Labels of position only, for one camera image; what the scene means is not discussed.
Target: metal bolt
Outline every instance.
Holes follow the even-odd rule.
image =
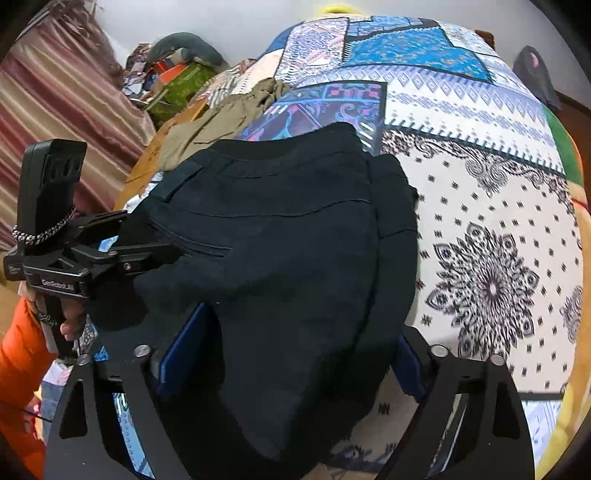
[[[503,365],[505,365],[505,359],[503,357],[501,357],[498,353],[493,353],[489,358],[488,358],[493,364],[501,367]]]
[[[76,359],[76,363],[82,367],[83,365],[89,364],[91,360],[92,357],[88,353],[83,353]]]
[[[443,345],[433,345],[431,347],[431,353],[435,356],[443,358],[448,355],[449,350],[445,348]]]
[[[148,355],[151,352],[151,348],[149,345],[138,345],[134,348],[134,355],[137,358],[141,358],[143,356]]]

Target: orange jacket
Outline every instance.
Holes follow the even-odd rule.
[[[47,351],[40,325],[21,298],[0,346],[0,400],[25,408],[56,358]],[[23,464],[43,478],[45,445],[24,430],[24,414],[0,403],[0,432]]]

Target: black handle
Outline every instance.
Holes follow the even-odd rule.
[[[38,319],[43,326],[47,349],[57,353],[60,358],[72,356],[74,342],[67,341],[60,332],[60,326],[66,321],[61,309],[61,299],[50,295],[39,295]]]

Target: pink striped curtain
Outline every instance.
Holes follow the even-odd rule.
[[[122,70],[83,1],[52,4],[0,64],[0,251],[14,244],[18,179],[27,145],[51,138],[88,143],[74,201],[111,209],[154,136],[147,113],[120,90]]]

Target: dark cloth hanging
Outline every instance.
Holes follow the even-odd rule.
[[[99,290],[89,313],[109,356],[178,332],[200,302],[215,314],[200,366],[219,375],[185,399],[191,419],[163,408],[173,442],[196,433],[176,443],[195,473],[297,478],[368,413],[413,302],[415,195],[395,157],[332,124],[218,141],[124,223],[114,248],[168,241],[183,255]]]

